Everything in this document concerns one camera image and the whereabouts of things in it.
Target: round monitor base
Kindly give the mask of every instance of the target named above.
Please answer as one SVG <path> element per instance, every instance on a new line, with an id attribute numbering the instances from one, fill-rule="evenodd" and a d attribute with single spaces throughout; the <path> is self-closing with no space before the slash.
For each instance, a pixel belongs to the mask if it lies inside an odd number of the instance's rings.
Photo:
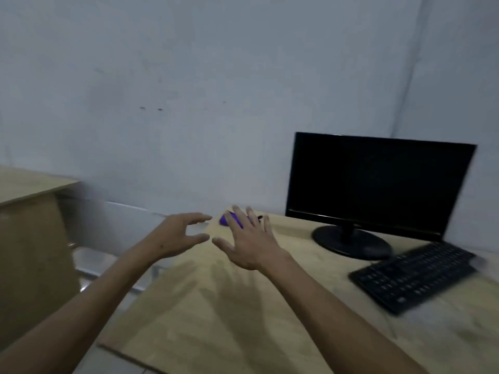
<path id="1" fill-rule="evenodd" d="M 393 253 L 382 238 L 356 228 L 345 236 L 343 227 L 322 226 L 312 232 L 312 239 L 329 251 L 359 260 L 384 260 Z"/>

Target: black keyboard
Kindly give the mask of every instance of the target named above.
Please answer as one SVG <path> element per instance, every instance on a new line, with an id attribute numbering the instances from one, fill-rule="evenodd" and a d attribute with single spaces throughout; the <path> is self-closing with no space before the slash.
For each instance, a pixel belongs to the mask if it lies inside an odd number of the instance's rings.
<path id="1" fill-rule="evenodd" d="M 430 243 L 348 277 L 381 307 L 399 315 L 474 273 L 473 257 L 449 243 Z"/>

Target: monitor screen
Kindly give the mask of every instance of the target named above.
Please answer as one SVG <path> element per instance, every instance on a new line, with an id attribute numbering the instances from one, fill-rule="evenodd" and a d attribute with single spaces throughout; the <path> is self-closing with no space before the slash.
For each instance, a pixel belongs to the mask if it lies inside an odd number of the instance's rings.
<path id="1" fill-rule="evenodd" d="M 286 215 L 440 240 L 475 148 L 297 132 Z"/>

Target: person's right arm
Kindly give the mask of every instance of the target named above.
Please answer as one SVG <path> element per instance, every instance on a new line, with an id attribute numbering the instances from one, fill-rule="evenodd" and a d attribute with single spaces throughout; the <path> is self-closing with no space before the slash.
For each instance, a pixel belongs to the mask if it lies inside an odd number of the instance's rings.
<path id="1" fill-rule="evenodd" d="M 309 276 L 273 237 L 268 216 L 261 224 L 253 210 L 234 207 L 243 224 L 225 217 L 234 246 L 221 238 L 213 243 L 241 268 L 259 270 L 277 287 L 337 374 L 425 374 L 398 346 Z"/>

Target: desk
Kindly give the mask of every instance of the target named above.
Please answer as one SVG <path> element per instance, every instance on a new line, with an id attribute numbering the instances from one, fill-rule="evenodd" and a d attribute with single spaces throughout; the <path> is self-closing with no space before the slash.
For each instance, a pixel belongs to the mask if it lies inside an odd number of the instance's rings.
<path id="1" fill-rule="evenodd" d="M 76 182 L 0 166 L 0 351 L 79 291 L 53 194 Z"/>
<path id="2" fill-rule="evenodd" d="M 233 241 L 213 219 L 205 232 Z M 270 215 L 279 244 L 305 270 L 431 373 L 499 372 L 499 285 L 480 275 L 393 318 L 347 274 L 368 264 L 311 238 L 323 224 Z M 401 252 L 425 242 L 377 234 Z M 179 256 L 100 339 L 168 374 L 331 373 L 279 292 L 206 242 Z"/>

